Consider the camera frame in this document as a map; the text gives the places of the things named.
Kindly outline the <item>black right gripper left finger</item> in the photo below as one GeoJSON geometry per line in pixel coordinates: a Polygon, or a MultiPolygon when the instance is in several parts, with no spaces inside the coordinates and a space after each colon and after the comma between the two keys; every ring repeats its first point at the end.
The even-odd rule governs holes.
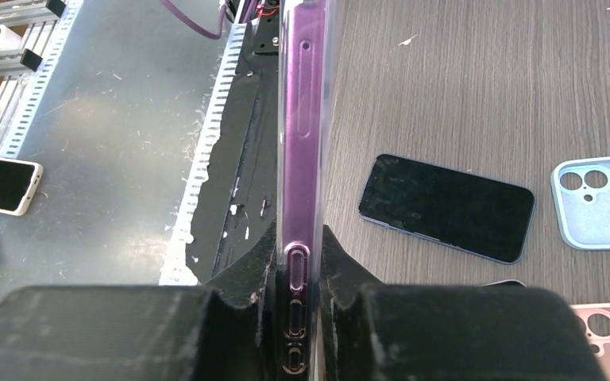
{"type": "Polygon", "coordinates": [[[276,229],[202,286],[24,287],[0,303],[0,380],[273,380],[276,229]]]}

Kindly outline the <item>black smartphone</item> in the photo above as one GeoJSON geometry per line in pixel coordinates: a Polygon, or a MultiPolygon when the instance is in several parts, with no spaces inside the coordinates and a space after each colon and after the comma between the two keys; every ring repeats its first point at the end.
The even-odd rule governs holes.
{"type": "Polygon", "coordinates": [[[526,287],[526,285],[517,279],[505,279],[502,281],[483,284],[483,287],[526,287]]]}

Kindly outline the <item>dark phone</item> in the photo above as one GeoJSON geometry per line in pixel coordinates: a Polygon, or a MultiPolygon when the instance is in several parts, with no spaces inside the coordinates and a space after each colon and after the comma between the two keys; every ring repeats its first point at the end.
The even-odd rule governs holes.
{"type": "Polygon", "coordinates": [[[280,6],[276,293],[279,380],[313,380],[335,1],[280,6]]]}

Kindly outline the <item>light blue phone case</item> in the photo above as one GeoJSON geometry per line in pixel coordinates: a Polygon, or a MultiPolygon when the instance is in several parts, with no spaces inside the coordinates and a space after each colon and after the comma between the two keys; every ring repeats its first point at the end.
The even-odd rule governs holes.
{"type": "Polygon", "coordinates": [[[610,251],[610,156],[568,160],[550,175],[562,239],[584,251],[610,251]]]}

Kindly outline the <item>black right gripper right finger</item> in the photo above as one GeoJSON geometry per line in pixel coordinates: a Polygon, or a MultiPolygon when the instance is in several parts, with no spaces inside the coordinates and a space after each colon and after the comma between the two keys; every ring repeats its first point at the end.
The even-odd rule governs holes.
{"type": "Polygon", "coordinates": [[[323,230],[327,380],[602,380],[577,316],[522,286],[382,283],[323,230]]]}

